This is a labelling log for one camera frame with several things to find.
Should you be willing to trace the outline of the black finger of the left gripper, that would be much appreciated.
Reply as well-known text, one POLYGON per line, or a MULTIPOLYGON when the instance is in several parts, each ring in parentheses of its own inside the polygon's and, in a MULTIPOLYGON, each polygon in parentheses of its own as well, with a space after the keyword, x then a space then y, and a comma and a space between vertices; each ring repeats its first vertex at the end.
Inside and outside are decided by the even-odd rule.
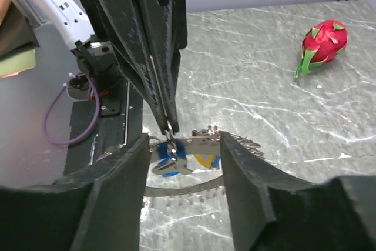
POLYGON ((173 0, 140 0, 161 105, 156 120, 162 132, 179 131, 172 75, 173 0))
POLYGON ((137 3, 134 0, 98 1, 104 12, 109 40, 120 55, 117 60, 120 69, 148 102, 156 119, 161 103, 137 3))

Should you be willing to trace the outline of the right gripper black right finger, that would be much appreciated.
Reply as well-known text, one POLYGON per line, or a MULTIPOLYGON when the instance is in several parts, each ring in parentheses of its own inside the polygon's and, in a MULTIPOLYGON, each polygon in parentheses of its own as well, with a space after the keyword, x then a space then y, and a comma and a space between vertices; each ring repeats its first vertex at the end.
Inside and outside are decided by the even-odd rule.
POLYGON ((236 250, 374 250, 375 177, 313 184, 221 133, 220 153, 236 250))

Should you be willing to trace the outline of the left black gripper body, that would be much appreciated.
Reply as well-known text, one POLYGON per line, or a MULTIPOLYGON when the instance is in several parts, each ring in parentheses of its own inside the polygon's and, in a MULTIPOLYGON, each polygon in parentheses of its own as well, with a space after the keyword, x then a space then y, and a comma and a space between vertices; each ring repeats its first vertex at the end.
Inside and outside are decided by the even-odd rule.
POLYGON ((187 45, 186 0, 81 0, 135 86, 176 86, 187 45))

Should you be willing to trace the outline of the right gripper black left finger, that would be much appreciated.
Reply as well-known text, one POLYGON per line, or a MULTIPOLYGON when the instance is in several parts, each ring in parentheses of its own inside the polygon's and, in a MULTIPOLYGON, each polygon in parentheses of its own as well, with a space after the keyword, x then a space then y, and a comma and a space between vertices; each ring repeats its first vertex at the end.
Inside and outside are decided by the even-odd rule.
POLYGON ((51 185, 1 188, 2 250, 138 250, 149 137, 51 185))

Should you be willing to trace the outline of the red dragon fruit toy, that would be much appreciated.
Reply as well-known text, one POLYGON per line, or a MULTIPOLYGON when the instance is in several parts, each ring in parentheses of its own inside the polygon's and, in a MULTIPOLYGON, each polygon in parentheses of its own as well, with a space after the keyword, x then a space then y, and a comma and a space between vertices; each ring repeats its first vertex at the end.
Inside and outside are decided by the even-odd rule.
POLYGON ((294 78, 308 75, 312 68, 328 64, 347 47, 348 32, 344 24, 335 19, 313 26, 301 43, 301 61, 294 78))

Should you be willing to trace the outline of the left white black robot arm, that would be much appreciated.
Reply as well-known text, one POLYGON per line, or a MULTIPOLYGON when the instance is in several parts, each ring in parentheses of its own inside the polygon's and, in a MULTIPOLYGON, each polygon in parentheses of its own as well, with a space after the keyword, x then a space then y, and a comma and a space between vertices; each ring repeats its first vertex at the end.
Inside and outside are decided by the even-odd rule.
POLYGON ((162 133, 177 133, 176 85, 187 45, 185 0, 33 0, 80 59, 93 35, 111 43, 119 69, 149 104, 162 133))

